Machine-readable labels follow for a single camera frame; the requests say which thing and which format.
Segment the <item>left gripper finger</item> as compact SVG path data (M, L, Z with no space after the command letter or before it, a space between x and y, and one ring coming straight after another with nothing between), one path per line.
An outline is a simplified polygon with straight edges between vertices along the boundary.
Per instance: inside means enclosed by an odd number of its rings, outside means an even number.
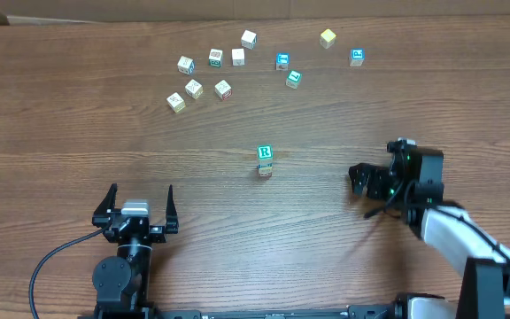
M170 185L166 201L166 234L177 234L178 230L179 221L174 204L173 185Z
M95 227L104 228L110 221L112 210L115 209L115 199L117 190L118 190L117 184L112 183L104 199L101 201L101 203L97 206L96 210L92 214L92 224Z

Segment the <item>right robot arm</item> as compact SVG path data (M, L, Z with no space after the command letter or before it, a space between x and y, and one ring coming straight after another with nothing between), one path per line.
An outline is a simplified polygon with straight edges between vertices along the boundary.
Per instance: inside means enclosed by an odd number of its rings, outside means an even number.
M386 167L359 163L348 170L352 193L382 201L369 219L391 209L462 278L459 300L404 292L389 304L350 306L350 318L504 318L510 305L510 248L489 235L458 203L444 199L441 151L399 138L387 144Z

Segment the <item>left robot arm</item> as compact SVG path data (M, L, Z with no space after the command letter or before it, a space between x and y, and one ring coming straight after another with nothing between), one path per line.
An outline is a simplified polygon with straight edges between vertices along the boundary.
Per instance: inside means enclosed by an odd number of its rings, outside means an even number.
M115 206L118 187L111 185L92 215L92 224L104 238L117 246L115 255L96 265L92 283L97 291L95 318L160 318L154 303L148 301L152 246L164 243L166 235L179 229L173 190L166 201L166 222L152 224L145 199L129 199Z

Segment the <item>green R block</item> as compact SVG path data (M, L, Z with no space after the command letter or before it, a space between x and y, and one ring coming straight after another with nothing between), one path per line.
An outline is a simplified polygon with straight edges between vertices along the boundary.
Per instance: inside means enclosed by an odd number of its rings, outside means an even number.
M258 163L260 165L267 165L268 163L272 163L274 158L272 146L270 144L259 145L257 147L257 157Z

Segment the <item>wooden block blue front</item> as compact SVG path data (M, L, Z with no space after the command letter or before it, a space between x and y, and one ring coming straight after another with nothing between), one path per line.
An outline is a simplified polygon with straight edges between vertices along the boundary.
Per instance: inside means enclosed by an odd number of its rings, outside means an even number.
M269 170L269 169L272 169L272 168L273 168L273 163L272 162L266 162L266 163L259 163L258 164L258 169Z

